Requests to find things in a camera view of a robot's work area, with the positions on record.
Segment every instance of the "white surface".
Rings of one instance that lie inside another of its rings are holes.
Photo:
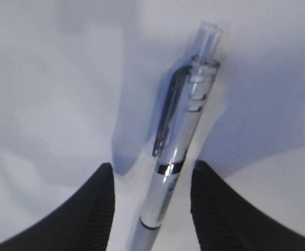
[[[226,31],[223,65],[154,250],[199,249],[189,192],[201,149],[305,235],[305,1],[0,0],[0,242],[112,161],[126,175],[108,250],[128,247],[155,166],[159,83],[202,20]]]

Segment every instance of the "white background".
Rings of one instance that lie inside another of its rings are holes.
[[[111,162],[108,250],[127,249],[155,165],[163,80],[203,20],[225,31],[222,68],[154,250],[199,250],[198,153],[305,235],[305,1],[0,0],[0,242]]]

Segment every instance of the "pen barrel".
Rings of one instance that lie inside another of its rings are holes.
[[[195,68],[185,79],[173,126],[160,152],[140,214],[141,222],[148,229],[158,228],[162,223],[219,67],[219,62],[211,60]]]
[[[140,213],[141,222],[146,228],[161,226],[183,163],[157,166]]]

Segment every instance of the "white pen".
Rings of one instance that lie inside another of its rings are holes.
[[[193,55],[191,65],[174,73],[162,112],[152,153],[158,162],[140,213],[142,225],[150,230],[161,226],[220,67],[213,54],[221,30],[203,23],[200,32],[200,51]]]

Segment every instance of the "ribbed texture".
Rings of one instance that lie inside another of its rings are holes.
[[[214,193],[194,170],[191,186],[191,213],[202,251],[243,251],[236,232],[226,218]]]
[[[109,176],[100,192],[77,233],[72,251],[106,250],[114,215],[113,176]]]

